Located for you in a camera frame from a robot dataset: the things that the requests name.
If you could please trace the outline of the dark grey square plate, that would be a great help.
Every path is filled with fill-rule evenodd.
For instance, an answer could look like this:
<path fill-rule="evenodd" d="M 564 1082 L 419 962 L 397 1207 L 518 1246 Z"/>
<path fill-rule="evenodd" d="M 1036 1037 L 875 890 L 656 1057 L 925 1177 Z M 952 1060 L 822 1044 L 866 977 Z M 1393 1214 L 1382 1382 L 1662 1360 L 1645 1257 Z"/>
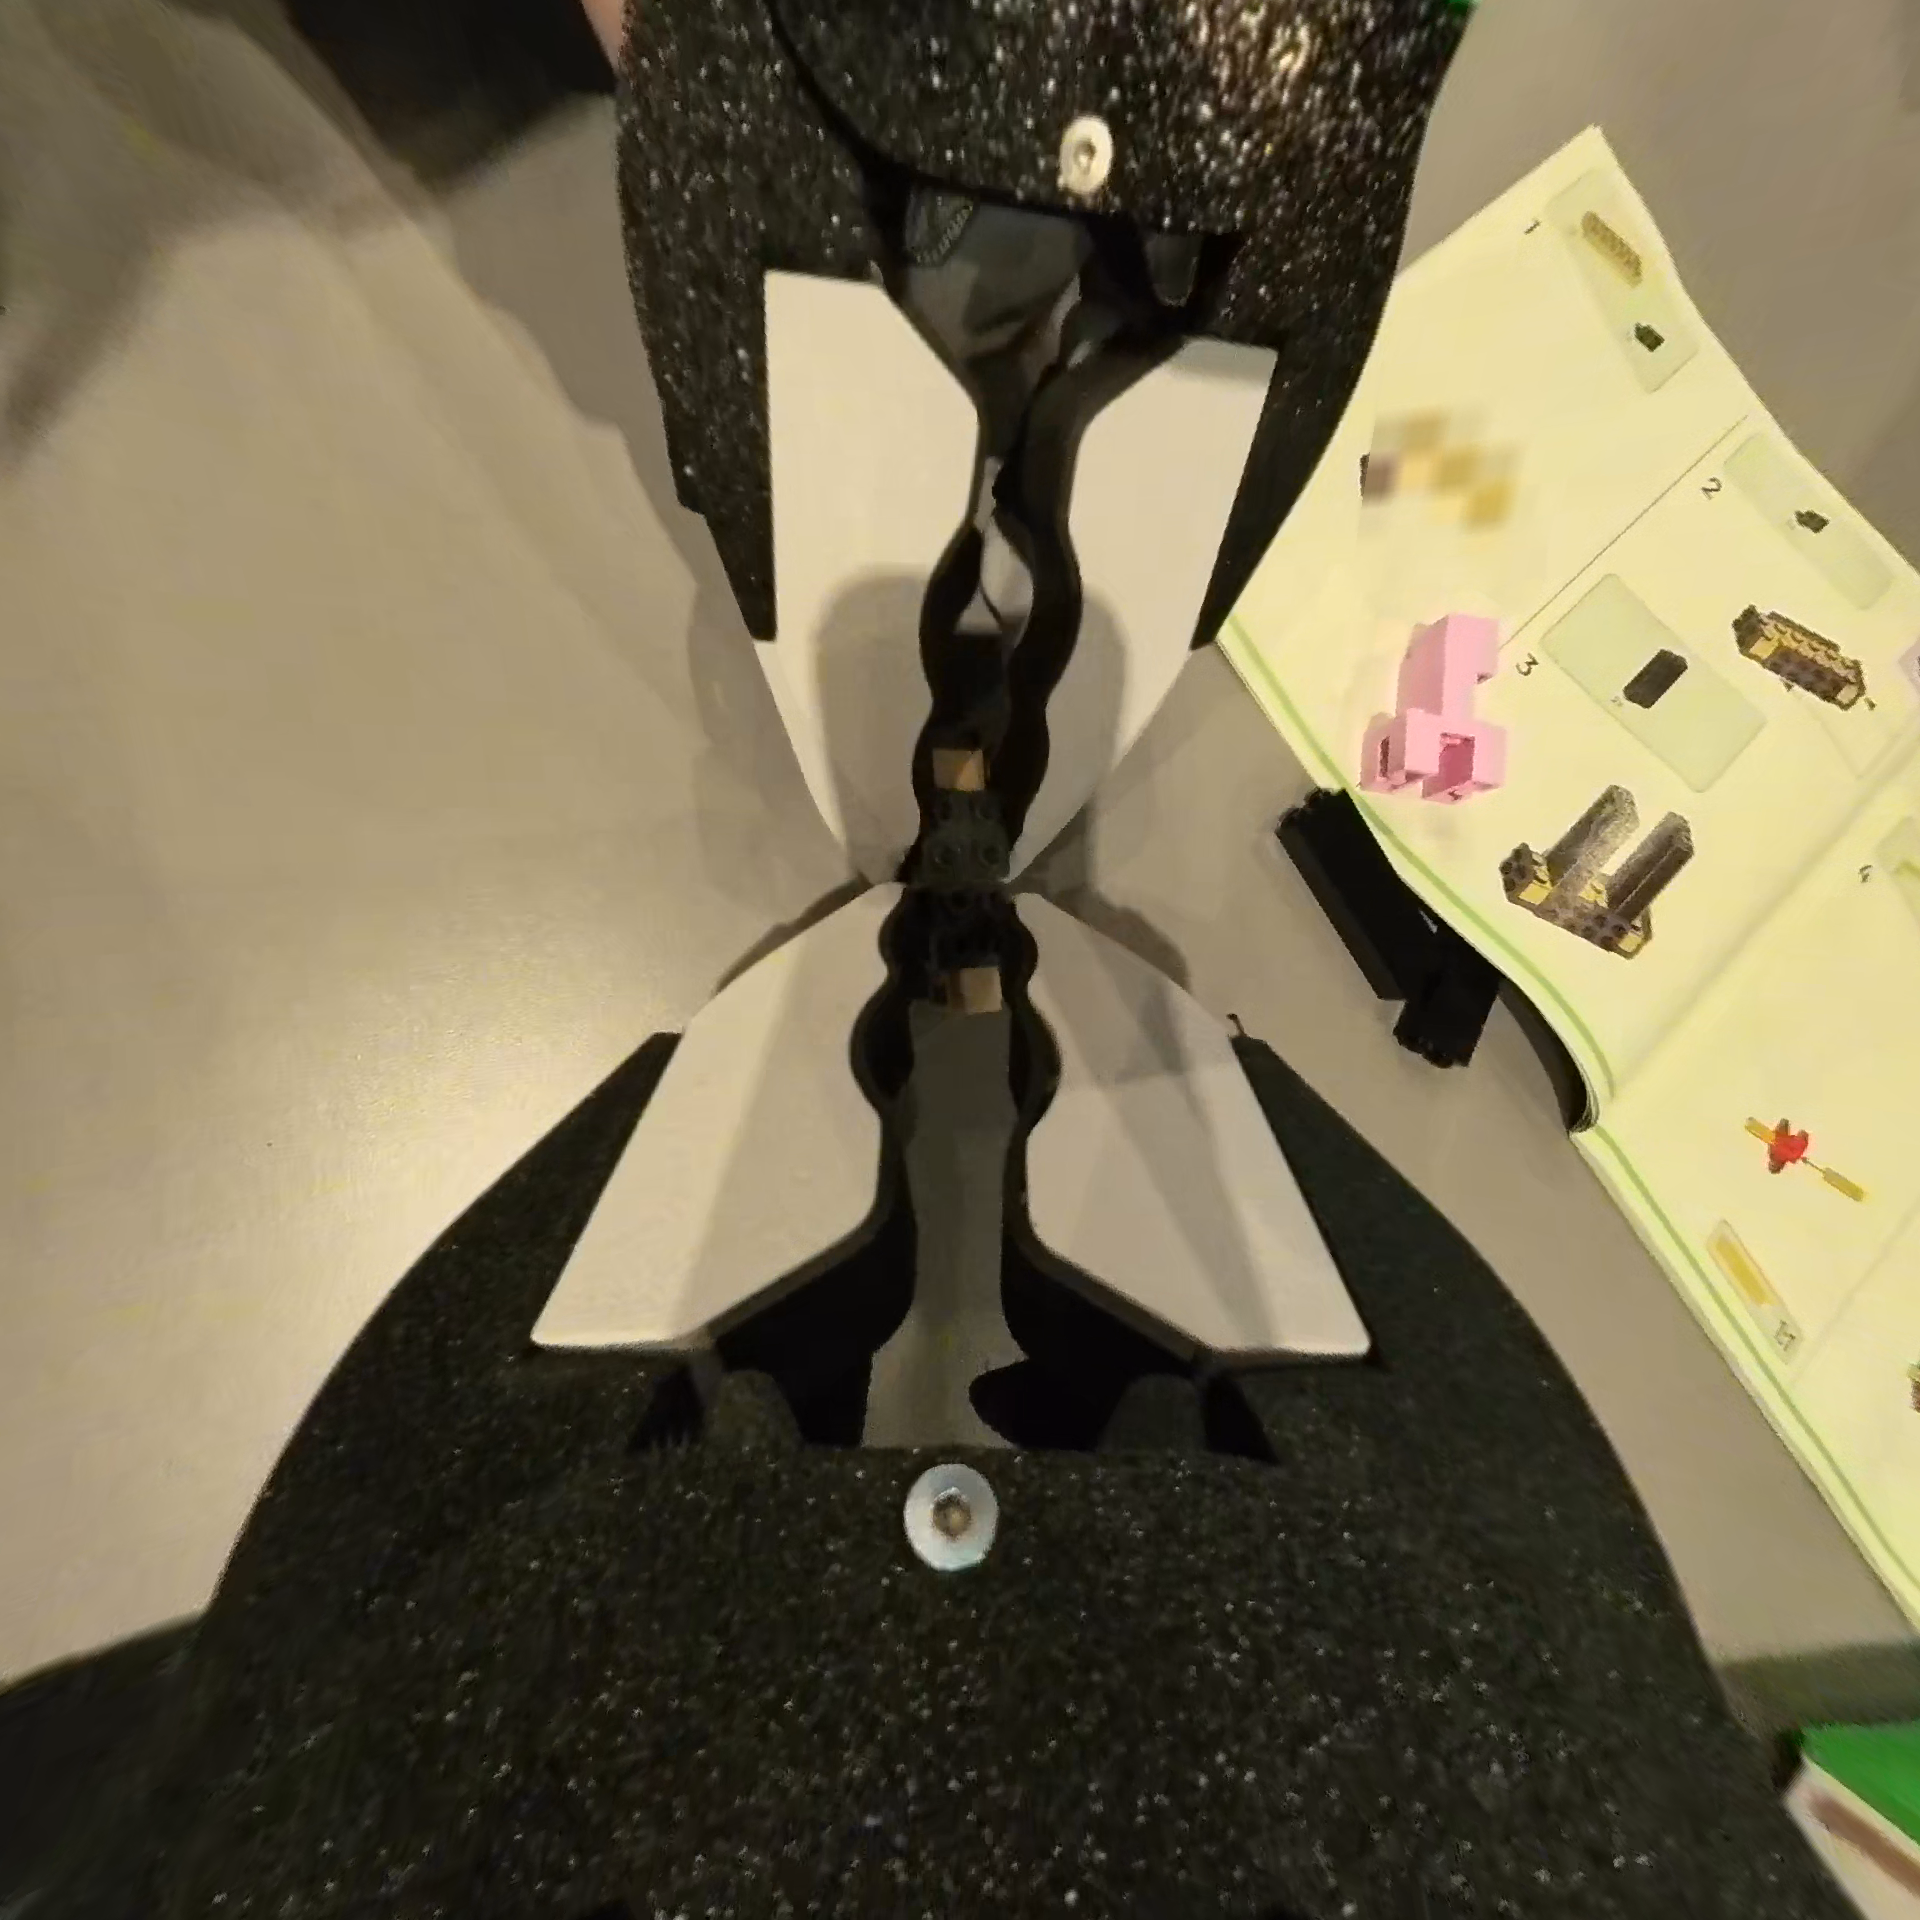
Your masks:
<path fill-rule="evenodd" d="M 1012 842 L 995 807 L 941 815 L 919 832 L 902 884 L 932 894 L 992 893 L 1011 876 Z"/>
<path fill-rule="evenodd" d="M 893 965 L 916 981 L 998 970 L 1007 952 L 1009 896 L 997 886 L 909 884 L 889 921 Z"/>

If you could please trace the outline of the green cardboard box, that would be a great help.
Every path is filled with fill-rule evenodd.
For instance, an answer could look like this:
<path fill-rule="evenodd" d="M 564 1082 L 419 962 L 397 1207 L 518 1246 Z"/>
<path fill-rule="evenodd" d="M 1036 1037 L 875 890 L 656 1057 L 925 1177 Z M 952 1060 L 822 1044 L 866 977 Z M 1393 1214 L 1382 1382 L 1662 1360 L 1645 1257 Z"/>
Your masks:
<path fill-rule="evenodd" d="M 1919 1917 L 1919 1721 L 1805 1728 L 1786 1810 L 1854 1917 Z"/>

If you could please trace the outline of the short black brick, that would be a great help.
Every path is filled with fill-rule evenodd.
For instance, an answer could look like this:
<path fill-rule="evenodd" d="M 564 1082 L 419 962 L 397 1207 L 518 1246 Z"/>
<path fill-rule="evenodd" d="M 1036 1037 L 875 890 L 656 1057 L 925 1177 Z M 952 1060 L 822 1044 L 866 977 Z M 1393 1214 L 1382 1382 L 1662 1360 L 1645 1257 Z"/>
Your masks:
<path fill-rule="evenodd" d="M 1396 962 L 1394 1041 L 1435 1068 L 1468 1066 L 1502 984 L 1504 975 L 1450 925 L 1428 926 Z"/>

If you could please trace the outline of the long black brick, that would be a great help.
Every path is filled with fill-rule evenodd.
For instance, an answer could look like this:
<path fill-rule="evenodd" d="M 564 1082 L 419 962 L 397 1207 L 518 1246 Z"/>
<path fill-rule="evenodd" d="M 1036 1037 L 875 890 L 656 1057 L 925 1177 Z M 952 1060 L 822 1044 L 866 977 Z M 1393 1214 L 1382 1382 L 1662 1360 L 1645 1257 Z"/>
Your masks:
<path fill-rule="evenodd" d="M 1315 789 L 1278 819 L 1274 836 L 1372 993 L 1420 999 L 1439 956 L 1435 925 L 1356 801 Z"/>

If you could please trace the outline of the pale green instruction booklet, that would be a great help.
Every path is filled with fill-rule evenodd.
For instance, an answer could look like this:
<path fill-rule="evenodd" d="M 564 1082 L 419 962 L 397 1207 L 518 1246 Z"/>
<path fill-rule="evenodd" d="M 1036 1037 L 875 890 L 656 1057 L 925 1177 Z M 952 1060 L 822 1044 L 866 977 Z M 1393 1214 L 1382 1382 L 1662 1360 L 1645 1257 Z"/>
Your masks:
<path fill-rule="evenodd" d="M 1452 612 L 1500 624 L 1502 786 L 1360 791 Z M 1219 643 L 1566 1051 L 1579 1151 L 1909 1620 L 1917 626 L 1588 128 L 1401 273 Z"/>

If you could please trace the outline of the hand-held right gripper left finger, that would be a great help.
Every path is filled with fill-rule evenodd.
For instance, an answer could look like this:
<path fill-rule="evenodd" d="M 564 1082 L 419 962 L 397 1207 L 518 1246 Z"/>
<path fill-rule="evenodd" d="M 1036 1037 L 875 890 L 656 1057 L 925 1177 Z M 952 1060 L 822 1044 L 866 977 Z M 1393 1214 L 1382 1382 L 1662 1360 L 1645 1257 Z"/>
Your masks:
<path fill-rule="evenodd" d="M 901 898 L 863 890 L 690 1020 L 541 1308 L 539 1349 L 684 1346 L 869 1223 L 884 1131 L 855 1035 Z"/>

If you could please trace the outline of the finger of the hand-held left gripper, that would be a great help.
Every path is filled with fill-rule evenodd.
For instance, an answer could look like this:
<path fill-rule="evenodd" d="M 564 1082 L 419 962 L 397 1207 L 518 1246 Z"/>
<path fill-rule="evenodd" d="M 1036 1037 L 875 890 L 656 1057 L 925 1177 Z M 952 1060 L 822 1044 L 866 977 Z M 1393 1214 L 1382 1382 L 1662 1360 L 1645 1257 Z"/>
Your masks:
<path fill-rule="evenodd" d="M 777 636 L 757 646 L 848 866 L 898 876 L 921 832 L 927 589 L 977 480 L 972 397 L 872 283 L 764 279 Z"/>
<path fill-rule="evenodd" d="M 1049 759 L 1021 873 L 1091 805 L 1181 679 L 1274 369 L 1271 348 L 1186 340 L 1084 428 L 1067 518 L 1080 615 L 1046 702 Z"/>

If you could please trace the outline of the long yellow building brick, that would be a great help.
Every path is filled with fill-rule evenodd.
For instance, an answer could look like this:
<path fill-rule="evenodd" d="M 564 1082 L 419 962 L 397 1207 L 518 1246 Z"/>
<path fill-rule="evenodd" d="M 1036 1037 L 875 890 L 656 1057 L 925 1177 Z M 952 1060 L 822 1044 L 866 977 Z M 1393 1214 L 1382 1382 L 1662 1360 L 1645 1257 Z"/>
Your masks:
<path fill-rule="evenodd" d="M 1007 829 L 1001 798 L 990 786 L 989 756 L 983 748 L 932 748 L 929 755 L 929 779 L 930 789 L 925 798 L 922 829 L 949 811 L 987 811 L 990 807 L 1001 815 Z M 949 972 L 936 978 L 912 977 L 912 984 L 916 996 L 936 1009 L 963 1017 L 990 1017 L 1003 1013 L 1004 1006 L 1003 966 L 998 970 Z"/>

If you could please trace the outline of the pink brick figure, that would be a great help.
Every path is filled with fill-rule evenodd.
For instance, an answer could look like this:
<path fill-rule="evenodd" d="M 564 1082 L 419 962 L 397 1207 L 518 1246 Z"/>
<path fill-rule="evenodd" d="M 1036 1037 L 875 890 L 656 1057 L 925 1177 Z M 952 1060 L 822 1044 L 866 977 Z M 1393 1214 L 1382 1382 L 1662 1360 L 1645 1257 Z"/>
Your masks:
<path fill-rule="evenodd" d="M 1478 712 L 1478 694 L 1500 664 L 1500 641 L 1494 618 L 1464 612 L 1413 630 L 1396 704 L 1363 736 L 1360 792 L 1464 805 L 1504 784 L 1508 734 Z"/>

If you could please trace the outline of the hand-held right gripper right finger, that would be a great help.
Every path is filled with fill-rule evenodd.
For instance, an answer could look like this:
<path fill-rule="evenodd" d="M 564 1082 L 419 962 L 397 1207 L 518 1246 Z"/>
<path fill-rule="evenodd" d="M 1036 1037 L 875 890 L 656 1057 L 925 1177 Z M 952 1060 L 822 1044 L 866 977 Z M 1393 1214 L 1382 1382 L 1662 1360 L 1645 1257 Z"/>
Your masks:
<path fill-rule="evenodd" d="M 1058 1060 L 1025 1138 L 1038 1249 L 1230 1362 L 1356 1362 L 1372 1336 L 1237 1055 L 1135 950 L 1036 896 L 1027 1002 Z"/>

